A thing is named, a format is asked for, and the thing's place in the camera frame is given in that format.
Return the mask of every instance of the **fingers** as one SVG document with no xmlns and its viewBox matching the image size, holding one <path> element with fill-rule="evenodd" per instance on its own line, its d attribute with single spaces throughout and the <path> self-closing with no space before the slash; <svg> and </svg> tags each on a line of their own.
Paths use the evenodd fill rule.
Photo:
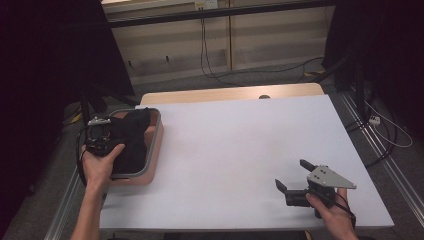
<svg viewBox="0 0 424 240">
<path fill-rule="evenodd" d="M 344 207 L 348 207 L 346 188 L 337 188 L 336 202 Z"/>
<path fill-rule="evenodd" d="M 318 197 L 314 196 L 313 194 L 307 193 L 306 199 L 312 205 L 312 207 L 318 210 L 318 212 L 321 214 L 321 217 L 323 219 L 330 217 L 331 215 L 330 210 L 328 210 L 328 208 L 324 205 L 324 203 L 321 202 L 321 200 Z"/>
<path fill-rule="evenodd" d="M 115 160 L 115 158 L 124 150 L 125 145 L 124 144 L 118 144 L 113 150 L 112 152 L 110 152 L 106 159 L 108 159 L 108 161 L 111 161 L 113 163 L 113 161 Z"/>
<path fill-rule="evenodd" d="M 82 152 L 81 161 L 83 161 L 83 162 L 84 162 L 85 159 L 92 157 L 91 153 L 89 151 L 87 151 L 85 144 L 82 145 L 81 152 Z"/>
<path fill-rule="evenodd" d="M 337 188 L 337 193 L 340 194 L 344 199 L 347 200 L 347 189 L 346 188 Z"/>
</svg>

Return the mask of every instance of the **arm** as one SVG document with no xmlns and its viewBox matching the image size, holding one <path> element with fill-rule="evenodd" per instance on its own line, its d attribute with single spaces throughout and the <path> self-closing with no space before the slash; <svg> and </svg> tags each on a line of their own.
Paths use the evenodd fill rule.
<svg viewBox="0 0 424 240">
<path fill-rule="evenodd" d="M 345 188 L 338 188 L 337 193 L 340 194 L 344 199 L 347 200 L 347 190 Z M 336 202 L 342 206 L 347 207 L 345 201 L 336 195 Z M 357 240 L 355 231 L 352 227 L 352 222 L 350 216 L 347 212 L 340 209 L 337 206 L 332 206 L 327 208 L 321 200 L 312 195 L 306 194 L 306 199 L 309 203 L 318 210 L 321 214 L 322 220 L 324 221 L 325 227 L 330 232 L 330 234 L 336 240 Z"/>
<path fill-rule="evenodd" d="M 97 157 L 90 152 L 82 150 L 84 173 L 87 179 L 84 199 L 71 239 L 100 239 L 100 210 L 102 208 L 102 195 L 109 184 L 115 158 L 124 149 L 123 144 L 116 146 L 109 155 Z"/>
</svg>

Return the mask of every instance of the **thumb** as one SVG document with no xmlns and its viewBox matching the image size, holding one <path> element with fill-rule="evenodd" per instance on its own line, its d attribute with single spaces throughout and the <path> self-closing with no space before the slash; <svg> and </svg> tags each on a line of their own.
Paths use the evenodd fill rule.
<svg viewBox="0 0 424 240">
<path fill-rule="evenodd" d="M 317 196 L 307 193 L 306 199 L 312 205 L 312 207 L 318 210 L 323 219 L 326 219 L 327 217 L 329 217 L 329 215 L 331 215 L 330 210 L 328 210 L 328 208 L 324 205 L 324 203 L 322 203 L 322 201 Z"/>
<path fill-rule="evenodd" d="M 118 144 L 116 147 L 107 155 L 108 161 L 115 161 L 115 158 L 118 157 L 118 155 L 124 150 L 125 145 L 124 144 Z"/>
</svg>

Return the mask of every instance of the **white tabletop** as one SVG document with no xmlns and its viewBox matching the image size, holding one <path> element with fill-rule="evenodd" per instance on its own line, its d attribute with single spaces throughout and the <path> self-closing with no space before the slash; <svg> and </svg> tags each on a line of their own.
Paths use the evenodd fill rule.
<svg viewBox="0 0 424 240">
<path fill-rule="evenodd" d="M 286 206 L 275 187 L 275 178 L 288 189 L 307 187 L 299 159 L 328 165 L 358 186 L 348 194 L 358 227 L 393 225 L 328 96 L 149 107 L 159 109 L 165 128 L 155 179 L 111 187 L 102 229 L 323 227 L 312 208 Z"/>
</svg>

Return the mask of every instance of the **human hand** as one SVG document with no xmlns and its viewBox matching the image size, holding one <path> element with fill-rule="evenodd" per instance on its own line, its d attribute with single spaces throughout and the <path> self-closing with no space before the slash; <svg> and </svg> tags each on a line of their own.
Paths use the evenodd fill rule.
<svg viewBox="0 0 424 240">
<path fill-rule="evenodd" d="M 110 175 L 112 174 L 113 162 L 115 158 L 124 149 L 124 144 L 117 145 L 108 155 L 98 157 L 85 150 L 82 146 L 82 163 L 84 166 L 84 174 L 87 180 L 87 189 L 95 193 L 103 193 L 103 190 L 109 184 Z"/>
<path fill-rule="evenodd" d="M 338 188 L 336 195 L 336 202 L 346 208 L 347 203 L 347 190 L 345 188 Z M 324 203 L 313 194 L 306 194 L 306 199 L 309 203 L 321 214 L 325 227 L 336 240 L 351 240 L 358 239 L 355 231 L 353 230 L 350 215 L 343 209 L 332 206 L 327 208 Z"/>
</svg>

